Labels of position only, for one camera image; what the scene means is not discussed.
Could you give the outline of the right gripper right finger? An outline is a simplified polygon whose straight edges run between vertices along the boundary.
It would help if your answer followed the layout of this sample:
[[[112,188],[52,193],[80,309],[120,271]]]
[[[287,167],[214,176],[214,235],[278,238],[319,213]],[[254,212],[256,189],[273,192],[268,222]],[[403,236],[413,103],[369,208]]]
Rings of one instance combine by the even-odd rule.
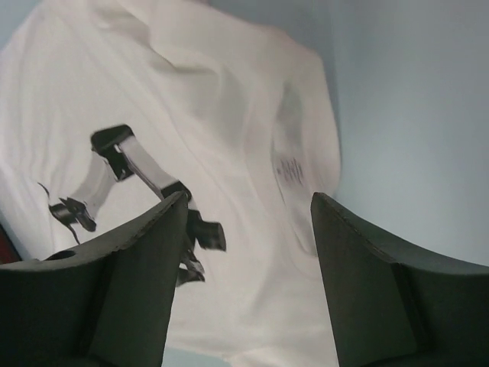
[[[342,366],[486,366],[488,269],[414,245],[324,193],[313,229]]]

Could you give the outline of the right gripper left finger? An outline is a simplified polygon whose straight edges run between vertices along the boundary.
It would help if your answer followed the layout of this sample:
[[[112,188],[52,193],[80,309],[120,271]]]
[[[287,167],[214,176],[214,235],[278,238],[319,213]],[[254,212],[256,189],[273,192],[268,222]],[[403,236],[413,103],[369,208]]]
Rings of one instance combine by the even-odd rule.
[[[3,366],[159,366],[187,198],[39,261],[1,267]]]

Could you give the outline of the white printed t shirt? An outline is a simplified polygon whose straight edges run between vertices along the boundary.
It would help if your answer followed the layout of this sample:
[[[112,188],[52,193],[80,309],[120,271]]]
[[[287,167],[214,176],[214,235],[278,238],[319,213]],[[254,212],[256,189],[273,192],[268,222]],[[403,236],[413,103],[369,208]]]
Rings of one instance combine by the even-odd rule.
[[[1,52],[1,221],[46,258],[179,181],[223,228],[176,291],[169,346],[336,366],[310,204],[340,175],[321,57],[201,1],[43,1]]]

